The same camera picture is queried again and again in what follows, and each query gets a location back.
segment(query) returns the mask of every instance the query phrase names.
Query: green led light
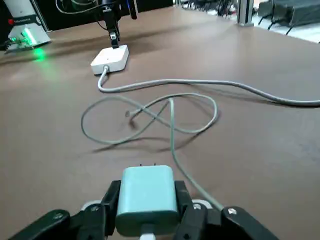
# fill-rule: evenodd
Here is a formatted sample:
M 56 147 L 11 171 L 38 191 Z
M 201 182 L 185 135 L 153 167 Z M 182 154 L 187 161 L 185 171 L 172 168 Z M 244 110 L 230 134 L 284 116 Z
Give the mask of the green led light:
M 35 40 L 34 36 L 31 34 L 30 30 L 28 28 L 24 29 L 24 33 L 26 34 L 26 37 L 29 39 L 29 43 L 31 45 L 36 45 L 37 41 Z
M 46 60 L 46 53 L 41 48 L 36 48 L 33 50 L 33 55 L 36 57 L 36 62 L 42 62 Z

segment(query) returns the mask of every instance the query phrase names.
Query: screw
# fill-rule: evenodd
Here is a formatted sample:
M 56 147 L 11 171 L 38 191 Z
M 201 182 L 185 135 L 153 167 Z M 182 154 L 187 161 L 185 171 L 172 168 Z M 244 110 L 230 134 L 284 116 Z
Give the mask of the screw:
M 91 208 L 91 212 L 95 212 L 95 211 L 98 211 L 99 210 L 99 207 L 98 206 L 93 206 Z
M 228 209 L 228 213 L 229 213 L 229 214 L 234 214 L 234 215 L 236 215 L 236 214 L 237 214 L 237 211 L 236 211 L 234 208 L 229 208 L 229 209 Z
M 200 204 L 193 204 L 193 208 L 194 209 L 201 209 L 201 205 Z
M 62 213 L 57 213 L 56 215 L 53 216 L 53 219 L 60 219 L 62 218 L 64 215 Z

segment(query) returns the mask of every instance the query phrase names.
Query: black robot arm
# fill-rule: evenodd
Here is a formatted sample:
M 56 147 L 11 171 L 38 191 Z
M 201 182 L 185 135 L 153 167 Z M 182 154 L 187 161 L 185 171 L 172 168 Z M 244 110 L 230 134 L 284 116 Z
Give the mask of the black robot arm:
M 113 181 L 101 203 L 92 204 L 74 216 L 53 210 L 10 240 L 104 240 L 115 231 L 121 181 Z M 175 182 L 180 224 L 173 240 L 278 240 L 268 229 L 240 207 L 222 211 L 193 203 L 183 181 Z

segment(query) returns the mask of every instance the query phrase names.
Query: white charging cable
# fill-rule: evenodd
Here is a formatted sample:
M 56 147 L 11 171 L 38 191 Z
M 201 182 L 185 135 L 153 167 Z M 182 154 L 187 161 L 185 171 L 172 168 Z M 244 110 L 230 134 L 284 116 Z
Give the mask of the white charging cable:
M 107 73 L 109 71 L 109 68 L 106 66 L 104 67 L 103 73 L 98 81 L 98 89 L 102 93 L 121 93 L 126 91 L 132 91 L 132 90 L 138 90 L 143 88 L 149 88 L 154 87 L 158 85 L 164 85 L 164 84 L 209 84 L 209 85 L 227 85 L 227 86 L 233 86 L 237 88 L 244 89 L 246 91 L 249 91 L 253 94 L 259 95 L 263 98 L 266 98 L 276 104 L 285 105 L 285 106 L 296 106 L 296 107 L 320 107 L 320 100 L 291 100 L 287 98 L 282 98 L 278 96 L 271 95 L 269 93 L 266 93 L 264 91 L 261 91 L 259 89 L 256 89 L 254 87 L 248 86 L 243 83 L 239 82 L 233 82 L 233 81 L 215 81 L 215 80 L 187 80 L 187 79 L 161 79 L 161 80 L 152 80 L 152 81 L 144 81 L 144 82 L 138 82 L 133 83 L 129 85 L 124 85 L 120 87 L 114 87 L 114 88 L 103 88 L 103 84 L 108 80 Z M 212 118 L 211 120 L 204 125 L 203 127 L 199 129 L 184 129 L 182 127 L 178 127 L 175 124 L 175 104 L 174 104 L 174 98 L 177 97 L 193 97 L 193 98 L 203 98 L 209 101 L 209 103 L 212 105 Z M 88 114 L 90 110 L 92 110 L 97 105 L 109 101 L 109 100 L 118 100 L 121 102 L 125 102 L 131 106 L 134 106 L 136 109 L 133 111 L 127 111 L 126 116 L 130 117 L 130 121 L 133 122 L 134 118 L 138 116 L 140 113 L 146 113 L 151 117 L 151 120 L 149 123 L 147 123 L 142 129 L 135 132 L 133 135 L 121 138 L 118 140 L 104 140 L 104 139 L 97 139 L 96 137 L 93 137 L 87 133 L 87 131 L 84 128 L 84 119 L 85 116 Z M 161 108 L 161 110 L 158 113 L 154 113 L 150 111 L 148 108 L 153 106 L 156 103 L 163 102 L 164 104 Z M 160 117 L 160 114 L 162 111 L 169 105 L 170 107 L 170 120 L 165 120 L 164 118 Z M 137 138 L 139 135 L 141 135 L 154 121 L 158 121 L 161 124 L 165 125 L 166 127 L 170 128 L 170 150 L 173 157 L 173 160 L 179 170 L 183 173 L 183 175 L 190 181 L 190 183 L 200 192 L 200 194 L 210 203 L 212 206 L 221 211 L 224 206 L 219 203 L 214 197 L 212 197 L 209 193 L 207 193 L 195 180 L 194 178 L 184 169 L 184 167 L 181 165 L 180 161 L 178 160 L 178 157 L 176 155 L 175 150 L 175 131 L 178 131 L 180 133 L 185 134 L 199 134 L 204 131 L 206 131 L 208 128 L 210 128 L 218 119 L 218 106 L 210 96 L 194 93 L 194 92 L 184 92 L 184 93 L 177 93 L 177 94 L 170 94 L 165 95 L 162 97 L 159 97 L 145 105 L 140 104 L 139 102 L 136 102 L 130 98 L 127 98 L 125 96 L 121 95 L 111 95 L 104 97 L 103 99 L 93 103 L 90 105 L 82 114 L 81 116 L 81 130 L 83 134 L 91 139 L 92 141 L 99 143 L 99 144 L 105 144 L 105 145 L 120 145 L 127 143 L 135 138 Z

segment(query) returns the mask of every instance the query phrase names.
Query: black equipment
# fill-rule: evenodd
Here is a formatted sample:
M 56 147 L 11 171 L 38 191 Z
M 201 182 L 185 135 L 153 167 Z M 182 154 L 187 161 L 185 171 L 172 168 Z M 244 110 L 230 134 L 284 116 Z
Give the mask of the black equipment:
M 100 204 L 92 204 L 74 216 L 53 210 L 18 232 L 10 240 L 104 240 L 115 230 L 121 181 L 113 181 Z M 244 209 L 222 211 L 193 203 L 183 181 L 175 182 L 180 224 L 173 240 L 278 240 Z
M 269 29 L 280 24 L 291 30 L 296 26 L 320 22 L 320 0 L 269 0 L 259 4 L 258 15 L 261 20 L 271 19 Z
M 112 48 L 119 47 L 120 32 L 118 21 L 122 17 L 122 8 L 127 6 L 132 19 L 137 19 L 137 3 L 135 0 L 102 0 L 102 17 L 109 32 Z

